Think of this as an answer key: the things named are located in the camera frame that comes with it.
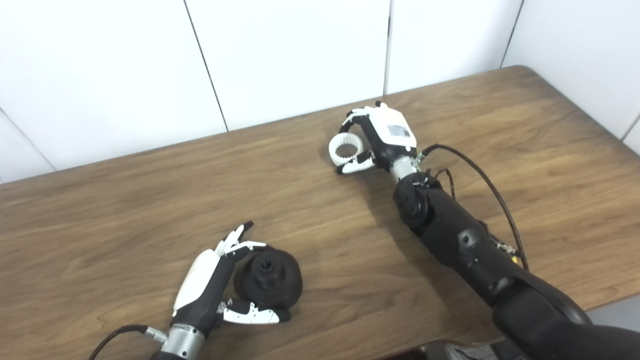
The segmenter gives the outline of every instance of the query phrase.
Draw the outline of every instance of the label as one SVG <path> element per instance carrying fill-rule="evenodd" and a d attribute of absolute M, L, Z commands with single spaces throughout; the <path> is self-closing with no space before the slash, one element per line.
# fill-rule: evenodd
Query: label
<path fill-rule="evenodd" d="M 389 128 L 389 133 L 392 136 L 402 136 L 403 138 L 410 138 L 411 134 L 409 134 L 409 129 L 400 125 L 387 125 Z"/>

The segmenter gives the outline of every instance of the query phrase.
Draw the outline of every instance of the white plastic ring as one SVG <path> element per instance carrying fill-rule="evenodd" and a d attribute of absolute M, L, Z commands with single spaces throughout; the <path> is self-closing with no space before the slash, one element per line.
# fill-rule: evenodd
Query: white plastic ring
<path fill-rule="evenodd" d="M 339 156 L 336 151 L 340 146 L 343 145 L 353 145 L 356 147 L 356 153 L 348 158 L 343 158 Z M 358 137 L 356 134 L 351 133 L 339 133 L 334 136 L 329 142 L 329 156 L 331 156 L 331 160 L 335 164 L 335 166 L 340 166 L 349 162 L 349 160 L 355 158 L 364 150 L 362 145 L 362 139 Z"/>

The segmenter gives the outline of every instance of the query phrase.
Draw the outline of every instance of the white wall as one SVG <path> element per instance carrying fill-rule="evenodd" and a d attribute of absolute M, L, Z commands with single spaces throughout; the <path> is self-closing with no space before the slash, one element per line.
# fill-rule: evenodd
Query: white wall
<path fill-rule="evenodd" d="M 51 164 L 0 110 L 0 183 L 52 171 Z"/>
<path fill-rule="evenodd" d="M 57 169 L 226 131 L 179 0 L 0 2 L 0 108 Z"/>
<path fill-rule="evenodd" d="M 640 114 L 640 1 L 525 1 L 504 66 L 525 65 L 621 138 Z"/>
<path fill-rule="evenodd" d="M 395 0 L 388 93 L 500 67 L 520 0 Z"/>
<path fill-rule="evenodd" d="M 187 4 L 230 130 L 382 95 L 389 0 Z"/>

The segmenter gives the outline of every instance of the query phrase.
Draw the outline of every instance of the electrical wire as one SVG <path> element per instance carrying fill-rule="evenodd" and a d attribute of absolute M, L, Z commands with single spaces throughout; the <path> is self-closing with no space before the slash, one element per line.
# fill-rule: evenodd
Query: electrical wire
<path fill-rule="evenodd" d="M 507 221 L 509 222 L 509 226 L 511 227 L 511 232 L 513 232 L 513 237 L 515 238 L 516 245 L 518 246 L 518 251 L 520 252 L 520 259 L 522 260 L 522 267 L 525 270 L 529 271 L 529 262 L 527 261 L 527 256 L 524 253 L 524 247 L 522 246 L 522 239 L 520 239 L 520 233 L 518 232 L 518 228 L 516 227 L 516 223 L 513 220 L 513 217 L 511 216 L 511 212 L 509 211 L 509 208 L 507 208 L 507 204 L 504 202 L 504 199 L 502 198 L 502 196 L 498 192 L 498 189 L 496 189 L 495 185 L 493 185 L 491 180 L 489 180 L 489 177 L 470 158 L 468 158 L 462 152 L 460 152 L 460 151 L 458 151 L 458 150 L 456 150 L 456 149 L 454 149 L 454 148 L 452 148 L 450 146 L 446 146 L 446 145 L 441 145 L 439 143 L 435 143 L 435 144 L 433 144 L 431 146 L 426 147 L 420 153 L 420 155 L 424 159 L 431 151 L 434 151 L 435 149 L 446 150 L 446 151 L 452 152 L 453 154 L 457 155 L 459 158 L 461 158 L 467 164 L 469 164 L 469 166 L 471 166 L 483 178 L 483 180 L 486 182 L 486 184 L 489 186 L 489 188 L 493 192 L 493 195 L 495 196 L 495 198 L 500 203 L 500 207 L 502 207 L 502 210 L 504 211 L 504 215 L 507 217 Z"/>
<path fill-rule="evenodd" d="M 132 332 L 132 331 L 137 331 L 144 334 L 148 328 L 149 326 L 146 326 L 146 325 L 126 325 L 119 328 L 118 330 L 109 334 L 106 338 L 104 338 L 104 340 L 102 340 L 101 343 L 98 344 L 95 350 L 91 353 L 91 356 L 89 356 L 89 360 L 95 360 L 95 357 L 98 356 L 98 353 L 100 352 L 100 350 L 102 350 L 102 348 L 105 345 L 107 345 L 109 341 L 113 340 L 113 338 L 115 338 L 116 336 L 123 334 L 125 332 Z"/>
<path fill-rule="evenodd" d="M 456 188 L 453 186 L 453 176 L 451 175 L 451 171 L 449 171 L 449 168 L 443 168 L 442 170 L 438 171 L 434 176 L 434 178 L 437 180 L 438 176 L 443 172 L 445 172 L 447 176 L 449 176 L 449 187 L 451 188 L 451 197 L 454 200 L 456 200 Z"/>

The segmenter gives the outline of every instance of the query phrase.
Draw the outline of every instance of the wooden table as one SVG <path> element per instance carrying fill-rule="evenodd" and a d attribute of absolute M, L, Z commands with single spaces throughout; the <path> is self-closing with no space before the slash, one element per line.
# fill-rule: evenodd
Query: wooden table
<path fill-rule="evenodd" d="M 421 147 L 493 179 L 532 271 L 586 309 L 640 292 L 640 158 L 530 70 L 383 100 Z M 0 357 L 83 359 L 128 323 L 167 329 L 191 262 L 246 220 L 298 259 L 292 320 L 225 324 L 200 359 L 374 359 L 498 337 L 480 299 L 399 220 L 382 170 L 335 175 L 326 146 L 364 101 L 0 186 Z M 496 200 L 454 156 L 460 202 L 510 240 Z M 100 359 L 144 359 L 140 335 Z"/>

